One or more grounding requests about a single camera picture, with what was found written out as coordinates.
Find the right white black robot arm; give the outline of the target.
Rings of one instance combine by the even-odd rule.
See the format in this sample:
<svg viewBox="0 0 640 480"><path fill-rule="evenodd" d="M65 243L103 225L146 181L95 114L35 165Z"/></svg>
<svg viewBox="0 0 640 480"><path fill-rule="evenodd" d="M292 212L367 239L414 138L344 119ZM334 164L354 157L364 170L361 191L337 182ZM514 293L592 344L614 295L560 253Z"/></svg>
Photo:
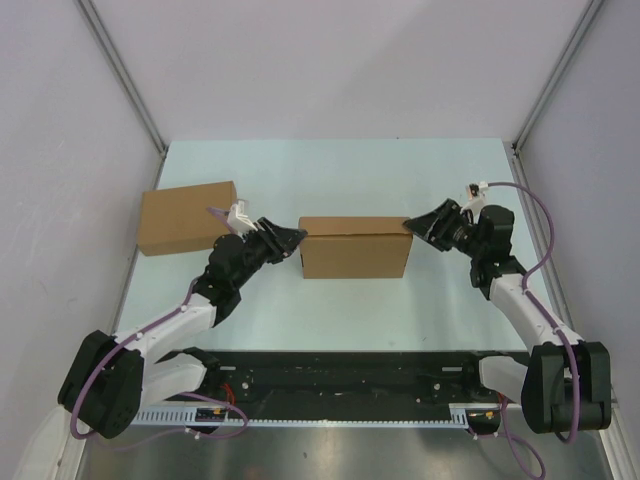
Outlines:
<svg viewBox="0 0 640 480"><path fill-rule="evenodd" d="M604 430L611 424L610 355L562 323L523 285L525 269L511 253L514 213L499 205L473 220L456 201L404 221L404 227L439 251L470 259L470 279L514 327L529 353L526 366L487 357L461 376L463 393L484 401L495 391L514 400L538 434Z"/></svg>

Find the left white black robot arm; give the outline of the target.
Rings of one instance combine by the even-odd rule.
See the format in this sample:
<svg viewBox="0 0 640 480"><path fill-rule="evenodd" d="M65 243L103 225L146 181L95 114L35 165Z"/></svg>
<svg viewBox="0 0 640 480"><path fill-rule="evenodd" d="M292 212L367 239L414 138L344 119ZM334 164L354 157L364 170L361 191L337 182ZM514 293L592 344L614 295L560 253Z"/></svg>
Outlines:
<svg viewBox="0 0 640 480"><path fill-rule="evenodd" d="M172 355L180 341L226 320L241 301L241 289L266 264L292 256L308 233L266 218L244 233L213 243L201 275L185 298L163 316L109 335L96 330L79 346L58 393L70 413L76 440L119 436L139 410L176 395L207 400L221 387L220 374L195 349Z"/></svg>

